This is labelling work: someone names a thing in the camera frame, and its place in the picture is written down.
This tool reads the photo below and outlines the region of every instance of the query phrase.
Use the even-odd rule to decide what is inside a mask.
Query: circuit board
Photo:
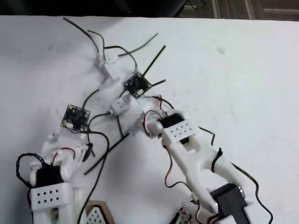
[[[83,110],[80,107],[69,104],[60,126],[67,127],[75,131],[83,131],[86,127],[89,116],[90,111]]]
[[[123,86],[136,99],[152,87],[149,81],[140,72],[133,75]]]

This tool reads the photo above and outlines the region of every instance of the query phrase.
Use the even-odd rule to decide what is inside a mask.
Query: perforated plate
[[[165,128],[163,130],[163,139],[165,139],[166,145],[181,141],[184,138],[196,133],[197,128],[190,122],[190,120],[183,120],[182,122]]]
[[[107,224],[103,218],[102,212],[98,207],[93,207],[87,217],[87,224]]]
[[[33,211],[70,204],[72,200],[72,187],[69,183],[54,184],[31,190]]]

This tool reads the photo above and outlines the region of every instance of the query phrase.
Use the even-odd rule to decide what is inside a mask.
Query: black plastic part
[[[45,187],[53,184],[63,183],[60,174],[60,166],[43,166],[36,172],[35,188]]]
[[[218,203],[220,219],[232,215],[236,224],[250,224],[244,207],[247,206],[240,189],[233,183],[228,183],[211,193]]]
[[[92,143],[88,143],[86,145],[88,146],[88,149],[86,150],[86,153],[85,153],[84,158],[82,160],[83,162],[85,162],[89,158],[90,153],[93,151],[93,144]]]
[[[171,127],[173,125],[176,125],[182,121],[184,121],[184,117],[179,114],[179,113],[174,113],[173,115],[170,115],[164,119],[159,120],[160,123],[162,124],[163,128],[168,128]],[[182,144],[186,144],[189,142],[189,138],[184,138],[180,141]]]
[[[136,99],[142,96],[147,90],[152,87],[152,85],[140,72],[133,75],[128,81],[123,84],[123,86]]]
[[[75,131],[83,131],[90,116],[90,111],[83,110],[74,105],[68,105],[64,118],[61,122],[62,127],[71,127]]]

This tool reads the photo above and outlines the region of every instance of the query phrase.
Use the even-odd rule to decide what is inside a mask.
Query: floor
[[[188,0],[179,17],[299,21],[299,1]]]

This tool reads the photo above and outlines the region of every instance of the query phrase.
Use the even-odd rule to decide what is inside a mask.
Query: white table
[[[167,45],[147,74],[151,82],[167,79],[156,90],[217,133],[215,145],[259,181],[260,198],[273,212],[274,224],[299,218],[299,23],[70,19],[103,34],[107,46],[127,49],[158,32],[149,46],[134,53],[140,71]],[[0,17],[0,223],[31,223],[27,189],[15,176],[15,161],[21,153],[40,152],[46,136],[59,128],[67,105],[82,105],[96,88],[94,57],[90,40],[62,17]],[[130,60],[122,61],[127,71],[133,69]],[[101,95],[86,107],[93,114],[103,112],[99,102],[105,103]],[[115,120],[100,120],[94,129],[116,142]],[[105,142],[93,139],[100,157]],[[97,171],[86,177],[81,173],[94,161],[84,164],[73,180],[86,191]],[[24,178],[28,162],[22,161]],[[131,136],[109,155],[92,199],[106,201],[117,224],[166,224],[189,195],[184,186],[164,186],[168,166],[158,140]],[[169,182],[182,179],[174,166]]]

